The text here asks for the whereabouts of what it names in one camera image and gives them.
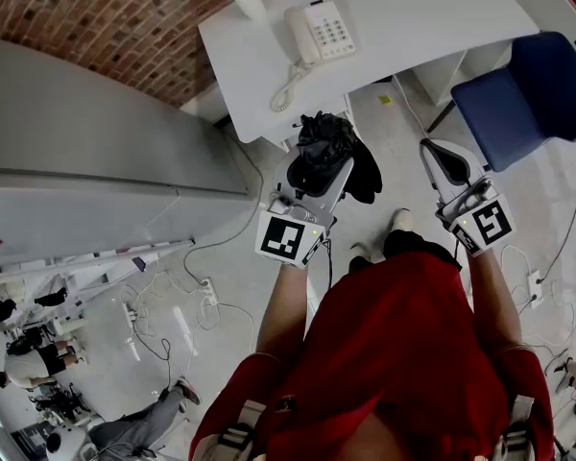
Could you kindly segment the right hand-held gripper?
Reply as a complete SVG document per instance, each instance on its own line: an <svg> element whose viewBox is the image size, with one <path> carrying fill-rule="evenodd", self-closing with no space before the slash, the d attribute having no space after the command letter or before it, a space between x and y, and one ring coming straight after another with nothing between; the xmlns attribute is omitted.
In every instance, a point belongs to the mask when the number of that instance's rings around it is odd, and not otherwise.
<svg viewBox="0 0 576 461"><path fill-rule="evenodd" d="M468 255L478 256L516 231L506 197L496 190L490 177L483 177L483 166L471 150L449 140L430 138L420 142L420 157L445 204L436 216ZM477 180L459 195L461 185Z"/></svg>

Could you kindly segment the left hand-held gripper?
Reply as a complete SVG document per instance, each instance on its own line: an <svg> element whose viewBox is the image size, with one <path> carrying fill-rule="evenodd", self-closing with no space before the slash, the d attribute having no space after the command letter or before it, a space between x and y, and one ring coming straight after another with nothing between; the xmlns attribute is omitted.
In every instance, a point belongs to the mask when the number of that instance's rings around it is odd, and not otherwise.
<svg viewBox="0 0 576 461"><path fill-rule="evenodd" d="M277 165L269 207L260 213L254 250L257 254L295 268L306 268L336 223L332 211L344 196L353 170L348 158L319 196L306 196L305 162L299 154L286 155Z"/></svg>

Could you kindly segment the black cloth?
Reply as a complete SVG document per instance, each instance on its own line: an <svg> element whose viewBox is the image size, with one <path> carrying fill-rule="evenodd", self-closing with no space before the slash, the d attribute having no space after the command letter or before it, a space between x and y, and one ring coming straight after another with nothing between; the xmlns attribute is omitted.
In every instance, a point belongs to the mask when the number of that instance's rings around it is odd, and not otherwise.
<svg viewBox="0 0 576 461"><path fill-rule="evenodd" d="M351 159L354 164L344 191L359 203L373 204L375 196L382 192L381 173L351 123L321 111L300 120L298 156L288 168L289 183L307 196L321 197Z"/></svg>

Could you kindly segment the person's left forearm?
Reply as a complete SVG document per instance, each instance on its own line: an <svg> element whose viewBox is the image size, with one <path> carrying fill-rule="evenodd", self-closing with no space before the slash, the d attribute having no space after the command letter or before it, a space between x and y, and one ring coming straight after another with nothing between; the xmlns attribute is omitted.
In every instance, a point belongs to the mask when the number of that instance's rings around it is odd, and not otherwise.
<svg viewBox="0 0 576 461"><path fill-rule="evenodd" d="M293 361L303 343L307 316L306 268L280 267L256 341L256 352Z"/></svg>

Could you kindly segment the person's right forearm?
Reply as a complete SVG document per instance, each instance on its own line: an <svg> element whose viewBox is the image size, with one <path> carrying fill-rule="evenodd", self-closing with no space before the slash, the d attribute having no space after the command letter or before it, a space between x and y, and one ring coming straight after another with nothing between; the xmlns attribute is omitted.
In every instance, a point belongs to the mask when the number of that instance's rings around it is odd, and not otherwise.
<svg viewBox="0 0 576 461"><path fill-rule="evenodd" d="M474 329L488 355L522 343L519 315L492 250L468 257Z"/></svg>

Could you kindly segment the white corded telephone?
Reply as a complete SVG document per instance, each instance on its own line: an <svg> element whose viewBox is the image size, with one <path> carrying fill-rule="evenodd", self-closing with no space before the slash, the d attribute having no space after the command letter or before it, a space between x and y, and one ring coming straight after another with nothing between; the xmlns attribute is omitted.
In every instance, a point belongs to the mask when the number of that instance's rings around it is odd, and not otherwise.
<svg viewBox="0 0 576 461"><path fill-rule="evenodd" d="M303 64L314 66L353 55L356 46L333 1L317 1L284 12Z"/></svg>

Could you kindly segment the white desk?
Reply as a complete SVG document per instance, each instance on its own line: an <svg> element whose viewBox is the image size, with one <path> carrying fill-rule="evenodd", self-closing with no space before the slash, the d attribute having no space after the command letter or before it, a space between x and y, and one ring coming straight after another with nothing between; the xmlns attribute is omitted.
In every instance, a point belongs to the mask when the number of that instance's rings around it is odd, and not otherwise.
<svg viewBox="0 0 576 461"><path fill-rule="evenodd" d="M267 18L248 19L229 5L199 27L204 48L239 138L288 138L303 115L327 109L365 85L468 49L533 34L515 0L325 0L334 2L356 52L314 69L297 84L291 106L271 102L299 59L284 12L318 0L262 0Z"/></svg>

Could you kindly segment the person's right white shoe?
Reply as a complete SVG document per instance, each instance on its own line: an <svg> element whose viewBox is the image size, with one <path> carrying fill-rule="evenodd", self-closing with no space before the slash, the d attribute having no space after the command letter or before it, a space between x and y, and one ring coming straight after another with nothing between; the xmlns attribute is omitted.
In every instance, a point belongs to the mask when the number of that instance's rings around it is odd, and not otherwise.
<svg viewBox="0 0 576 461"><path fill-rule="evenodd" d="M398 209L391 220L390 231L412 231L414 221L412 213L407 208Z"/></svg>

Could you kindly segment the person's white shoe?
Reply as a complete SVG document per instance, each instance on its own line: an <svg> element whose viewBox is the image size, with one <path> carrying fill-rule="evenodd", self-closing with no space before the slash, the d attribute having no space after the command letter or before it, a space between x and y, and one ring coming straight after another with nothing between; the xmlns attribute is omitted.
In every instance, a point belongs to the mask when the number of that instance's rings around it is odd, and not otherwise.
<svg viewBox="0 0 576 461"><path fill-rule="evenodd" d="M398 209L391 220L390 231L412 231L414 221L412 213L407 208Z"/></svg>
<svg viewBox="0 0 576 461"><path fill-rule="evenodd" d="M350 247L350 262L348 271L354 273L372 265L372 259L368 249L361 243L355 243Z"/></svg>

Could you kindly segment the person's black trousers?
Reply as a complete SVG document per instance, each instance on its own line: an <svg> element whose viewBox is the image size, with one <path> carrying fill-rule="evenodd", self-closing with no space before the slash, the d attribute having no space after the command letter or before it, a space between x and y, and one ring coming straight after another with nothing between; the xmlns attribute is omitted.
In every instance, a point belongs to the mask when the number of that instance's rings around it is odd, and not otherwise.
<svg viewBox="0 0 576 461"><path fill-rule="evenodd" d="M395 255L410 252L422 252L435 256L437 259L453 265L458 271L461 264L443 246L423 239L412 230L391 230L384 240L382 254L385 259Z"/></svg>

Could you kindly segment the person's left white shoe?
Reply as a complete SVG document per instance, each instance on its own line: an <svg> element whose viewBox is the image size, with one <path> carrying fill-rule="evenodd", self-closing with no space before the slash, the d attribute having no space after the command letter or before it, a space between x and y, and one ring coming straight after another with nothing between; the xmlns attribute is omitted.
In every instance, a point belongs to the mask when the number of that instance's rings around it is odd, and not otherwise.
<svg viewBox="0 0 576 461"><path fill-rule="evenodd" d="M372 259L368 249L361 243L355 243L350 247L350 262L348 271L354 273L372 265Z"/></svg>

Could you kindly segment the blue chair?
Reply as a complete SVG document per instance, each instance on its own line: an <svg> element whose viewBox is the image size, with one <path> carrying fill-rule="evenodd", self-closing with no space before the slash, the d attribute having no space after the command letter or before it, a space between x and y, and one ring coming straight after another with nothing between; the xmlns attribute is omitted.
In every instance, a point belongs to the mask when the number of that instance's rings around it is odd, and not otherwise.
<svg viewBox="0 0 576 461"><path fill-rule="evenodd" d="M545 142L576 142L576 51L558 32L512 42L509 62L451 89L486 163L506 170Z"/></svg>

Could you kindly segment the person's red shirt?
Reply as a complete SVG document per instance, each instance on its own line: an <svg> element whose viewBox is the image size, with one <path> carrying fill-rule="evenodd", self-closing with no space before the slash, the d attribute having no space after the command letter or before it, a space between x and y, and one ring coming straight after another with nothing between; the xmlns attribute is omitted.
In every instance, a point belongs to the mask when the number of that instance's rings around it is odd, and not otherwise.
<svg viewBox="0 0 576 461"><path fill-rule="evenodd" d="M244 359L188 461L552 461L553 429L536 354L488 355L459 271L410 252L340 279L293 361Z"/></svg>

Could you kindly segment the large grey cabinet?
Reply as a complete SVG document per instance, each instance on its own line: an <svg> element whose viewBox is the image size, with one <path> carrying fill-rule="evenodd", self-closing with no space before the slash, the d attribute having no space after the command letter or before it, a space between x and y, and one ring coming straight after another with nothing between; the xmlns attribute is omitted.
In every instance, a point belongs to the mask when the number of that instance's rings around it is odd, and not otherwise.
<svg viewBox="0 0 576 461"><path fill-rule="evenodd" d="M200 241L253 202L208 122L0 40L0 266Z"/></svg>

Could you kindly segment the white shelf rack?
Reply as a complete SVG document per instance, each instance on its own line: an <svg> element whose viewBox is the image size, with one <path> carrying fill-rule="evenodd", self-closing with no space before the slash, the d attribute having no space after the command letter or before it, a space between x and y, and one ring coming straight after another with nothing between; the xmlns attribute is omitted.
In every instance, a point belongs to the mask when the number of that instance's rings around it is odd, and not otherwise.
<svg viewBox="0 0 576 461"><path fill-rule="evenodd" d="M66 318L90 298L157 266L164 256L195 245L192 238L102 253L40 259L0 267L0 302L15 309L0 331Z"/></svg>

